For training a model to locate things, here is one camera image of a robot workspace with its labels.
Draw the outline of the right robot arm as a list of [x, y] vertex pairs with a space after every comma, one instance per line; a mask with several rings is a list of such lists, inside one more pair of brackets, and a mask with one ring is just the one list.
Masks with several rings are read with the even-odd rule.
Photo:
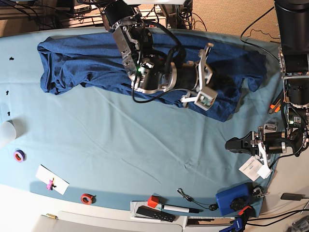
[[[160, 23], [143, 19], [136, 6], [129, 6], [122, 0], [93, 3], [121, 54], [131, 80], [134, 102], [158, 101], [185, 108], [193, 104], [207, 111], [219, 93], [235, 93], [237, 87], [233, 78], [217, 72], [207, 63], [212, 43], [199, 50], [197, 61], [186, 61], [186, 49], [181, 41]], [[161, 29], [175, 45], [167, 53], [156, 50], [147, 26]]]

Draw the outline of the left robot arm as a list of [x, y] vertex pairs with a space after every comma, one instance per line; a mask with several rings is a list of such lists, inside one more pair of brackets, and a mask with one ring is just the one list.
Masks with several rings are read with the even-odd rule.
[[242, 138], [232, 138], [226, 150], [262, 158], [280, 154], [286, 149], [298, 157], [309, 146], [309, 2], [276, 0], [274, 7], [279, 24], [281, 45], [278, 62], [283, 89], [270, 105], [269, 114], [281, 113], [283, 131], [275, 131], [273, 121], [260, 126]]

